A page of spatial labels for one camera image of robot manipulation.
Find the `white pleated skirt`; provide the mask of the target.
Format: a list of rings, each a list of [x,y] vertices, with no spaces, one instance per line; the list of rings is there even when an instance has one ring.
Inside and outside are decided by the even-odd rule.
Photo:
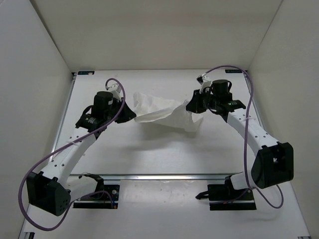
[[[164,126],[181,128],[187,132],[196,132],[203,116],[186,110],[189,100],[183,103],[162,97],[146,95],[140,92],[133,94],[135,122],[155,123]]]

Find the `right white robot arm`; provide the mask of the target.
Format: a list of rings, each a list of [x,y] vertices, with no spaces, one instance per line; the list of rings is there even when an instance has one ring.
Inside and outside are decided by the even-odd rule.
[[[228,80],[211,81],[206,77],[197,78],[200,88],[194,90],[186,110],[204,113],[207,110],[221,116],[244,139],[244,147],[251,148],[255,160],[248,168],[244,159],[244,171],[225,178],[221,189],[228,199],[236,199],[251,188],[265,189],[289,182],[294,177],[294,150],[288,143],[281,143],[268,134],[253,119],[246,106],[232,97],[232,84]]]

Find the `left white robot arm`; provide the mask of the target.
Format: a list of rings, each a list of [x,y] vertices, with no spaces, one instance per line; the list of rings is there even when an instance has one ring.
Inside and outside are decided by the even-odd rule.
[[[99,198],[104,194],[103,179],[86,173],[76,180],[68,178],[85,151],[99,138],[111,122],[124,123],[136,114],[127,106],[118,90],[99,91],[75,124],[69,147],[55,154],[39,173],[26,178],[29,203],[55,216],[62,215],[68,205],[88,194]]]

